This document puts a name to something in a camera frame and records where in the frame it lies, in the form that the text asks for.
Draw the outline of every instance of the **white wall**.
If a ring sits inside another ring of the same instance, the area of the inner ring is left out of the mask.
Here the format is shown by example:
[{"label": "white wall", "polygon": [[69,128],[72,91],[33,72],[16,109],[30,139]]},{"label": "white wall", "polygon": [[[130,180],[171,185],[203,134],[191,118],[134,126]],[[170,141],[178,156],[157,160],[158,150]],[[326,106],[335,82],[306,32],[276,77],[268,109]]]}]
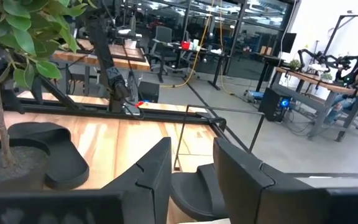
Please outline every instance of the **white wall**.
[{"label": "white wall", "polygon": [[[358,0],[301,0],[298,3],[293,18],[287,32],[297,33],[293,48],[290,54],[283,53],[282,58],[288,61],[299,59],[297,51],[308,46],[313,52],[315,43],[318,40],[317,50],[324,50],[332,34],[340,15],[346,15],[347,11],[358,14]],[[358,18],[353,19],[344,27],[339,29],[329,48],[328,54],[338,55],[358,55]],[[307,54],[303,56],[305,63],[310,61]],[[299,80],[291,78],[281,80],[284,85],[291,87],[297,86]],[[327,91],[320,91],[319,97],[326,98]]]}]

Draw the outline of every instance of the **red object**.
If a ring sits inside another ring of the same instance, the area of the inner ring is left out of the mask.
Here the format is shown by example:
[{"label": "red object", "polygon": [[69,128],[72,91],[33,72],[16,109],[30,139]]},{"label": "red object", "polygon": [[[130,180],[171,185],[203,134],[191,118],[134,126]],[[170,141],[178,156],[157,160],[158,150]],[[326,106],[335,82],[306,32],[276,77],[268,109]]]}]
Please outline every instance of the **red object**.
[{"label": "red object", "polygon": [[190,48],[190,42],[182,41],[181,47],[182,47],[182,49],[188,50]]},{"label": "red object", "polygon": [[138,102],[137,104],[135,104],[135,107],[142,106],[142,104],[144,104],[144,102],[143,102],[143,101],[140,101],[140,102]]}]

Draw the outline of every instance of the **monitor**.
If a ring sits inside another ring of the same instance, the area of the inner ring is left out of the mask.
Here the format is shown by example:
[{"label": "monitor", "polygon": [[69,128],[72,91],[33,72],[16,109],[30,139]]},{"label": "monitor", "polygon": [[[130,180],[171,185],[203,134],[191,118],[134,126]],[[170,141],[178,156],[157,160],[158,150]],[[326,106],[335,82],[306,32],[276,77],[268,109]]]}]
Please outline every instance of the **monitor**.
[{"label": "monitor", "polygon": [[291,53],[295,38],[296,38],[296,34],[294,34],[294,33],[284,34],[282,52]]}]

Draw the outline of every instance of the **workbench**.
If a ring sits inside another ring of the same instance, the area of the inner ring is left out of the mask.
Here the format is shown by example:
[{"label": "workbench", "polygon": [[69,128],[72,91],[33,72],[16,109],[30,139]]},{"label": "workbench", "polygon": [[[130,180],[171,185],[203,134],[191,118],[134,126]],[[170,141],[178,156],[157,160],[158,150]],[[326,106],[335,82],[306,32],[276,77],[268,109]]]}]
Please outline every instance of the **workbench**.
[{"label": "workbench", "polygon": [[[280,81],[283,73],[286,73],[289,76],[297,77],[300,79],[299,84],[295,91],[279,84],[279,81]],[[301,91],[303,84],[305,82],[308,82],[308,83],[314,84],[314,85],[318,85],[319,87],[327,88],[330,91],[327,99],[325,101],[322,99],[316,100],[316,99],[313,99],[307,95],[301,94],[300,91]],[[338,93],[353,95],[355,92],[355,90],[352,90],[350,88],[345,88],[343,86],[337,86],[337,85],[332,85],[329,83],[321,82],[320,77],[316,76],[316,75],[305,74],[305,73],[300,73],[300,72],[293,72],[293,71],[289,71],[285,68],[279,68],[279,67],[276,68],[276,77],[274,79],[272,88],[280,93],[291,96],[294,100],[300,101],[300,102],[304,103],[305,105],[307,105],[317,111],[318,116],[316,118],[314,126],[312,127],[311,131],[308,134],[309,139],[312,139],[315,135],[317,135],[321,132],[321,126],[324,122],[325,117],[328,115],[329,110],[332,107],[335,96]],[[346,134],[346,131],[349,129],[349,127],[351,126],[351,124],[353,123],[353,121],[357,115],[358,115],[358,97],[352,107],[351,112],[348,114],[347,118],[344,121],[343,129],[340,130],[340,132],[338,133],[336,141],[343,140],[343,138]]]},{"label": "workbench", "polygon": [[[93,46],[88,40],[81,40],[77,39],[78,43],[80,43],[85,49],[91,50],[93,49]],[[109,45],[110,52],[113,54],[117,54],[118,52],[122,52],[123,46],[121,45]],[[131,57],[144,57],[144,51],[143,49],[126,49],[127,53]],[[131,67],[135,71],[142,71],[142,72],[148,72],[150,71],[150,64],[147,61],[146,57],[145,62],[138,62],[130,60]],[[95,55],[86,55],[86,54],[80,54],[80,53],[73,53],[73,52],[65,52],[61,50],[55,51],[53,55],[51,55],[51,61],[57,62],[61,64],[61,67],[64,67],[66,65],[75,63],[75,65],[83,65],[85,66],[85,77],[84,77],[84,94],[85,96],[88,96],[89,94],[89,85],[90,85],[90,68],[91,67],[100,67],[99,60],[97,56]],[[124,68],[129,69],[129,63],[128,60],[123,60],[119,58],[113,58],[114,66],[116,68]],[[59,90],[69,94],[68,91],[68,82],[70,81],[70,77],[67,75],[66,72],[62,72],[62,79],[59,82]]]},{"label": "workbench", "polygon": [[[19,95],[32,98],[25,91]],[[107,100],[87,96],[70,96],[77,103],[107,104]],[[51,94],[43,93],[43,99],[56,100]],[[186,111],[186,106],[145,103],[141,108]],[[190,108],[192,113],[204,109]],[[58,114],[19,114],[5,111],[7,128],[20,122],[53,122],[71,131],[71,141],[89,164],[89,179],[78,189],[100,189],[125,172],[161,138],[171,137],[172,159],[175,158],[181,123],[153,121],[129,121]],[[179,150],[178,165],[183,172],[195,172],[197,166],[213,162],[214,131],[208,125],[186,124],[183,142]],[[168,223],[188,220],[170,200]]]}]

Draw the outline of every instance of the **potted plant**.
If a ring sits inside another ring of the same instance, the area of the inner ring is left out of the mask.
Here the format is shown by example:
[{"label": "potted plant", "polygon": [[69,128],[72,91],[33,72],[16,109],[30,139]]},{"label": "potted plant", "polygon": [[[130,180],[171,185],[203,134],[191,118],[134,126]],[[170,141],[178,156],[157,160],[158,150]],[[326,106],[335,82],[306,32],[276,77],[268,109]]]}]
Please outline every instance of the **potted plant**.
[{"label": "potted plant", "polygon": [[291,71],[296,71],[301,67],[301,62],[298,59],[294,59],[290,62]]},{"label": "potted plant", "polygon": [[[69,3],[70,0],[0,0],[0,51],[4,51],[8,61],[0,75],[0,87],[1,82],[12,76],[17,85],[24,88],[31,88],[36,75],[61,77],[56,65],[48,61],[60,46],[57,39],[64,39],[72,51],[77,50],[70,26],[63,16],[79,16],[88,4],[93,5],[80,0],[77,4],[72,2],[72,6]],[[34,141],[9,140],[1,92],[0,137],[0,190],[42,187],[44,175],[40,170],[42,164],[46,164],[46,154],[42,152],[45,147]],[[25,178],[34,172],[37,178]],[[22,184],[18,181],[12,183],[12,179],[20,179]]]},{"label": "potted plant", "polygon": [[324,73],[321,75],[321,81],[326,83],[332,83],[333,82],[333,76],[330,73]]}]

